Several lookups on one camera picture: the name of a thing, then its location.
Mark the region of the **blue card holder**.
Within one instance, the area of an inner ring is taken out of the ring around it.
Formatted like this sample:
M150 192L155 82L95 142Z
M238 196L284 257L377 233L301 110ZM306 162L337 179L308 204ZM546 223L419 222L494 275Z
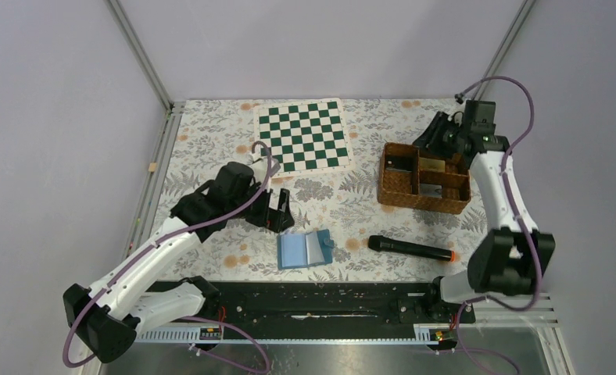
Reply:
M335 242L329 230L280 234L277 238L278 269L292 270L333 263Z

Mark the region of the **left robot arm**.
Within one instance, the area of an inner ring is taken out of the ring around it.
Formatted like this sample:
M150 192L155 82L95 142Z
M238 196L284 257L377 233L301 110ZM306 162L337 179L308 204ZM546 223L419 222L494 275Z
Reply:
M93 358L111 363L135 339L150 330L187 316L208 321L218 314L219 291L203 277L176 282L170 290L151 292L159 277L185 253L222 230L230 219L279 233L294 221L289 212L288 190L281 190L278 207L269 206L268 184L280 169L275 159L253 164L229 162L194 192L181 197L155 233L113 271L89 287L73 284L63 294L70 335L91 350L91 355L68 367L83 366Z

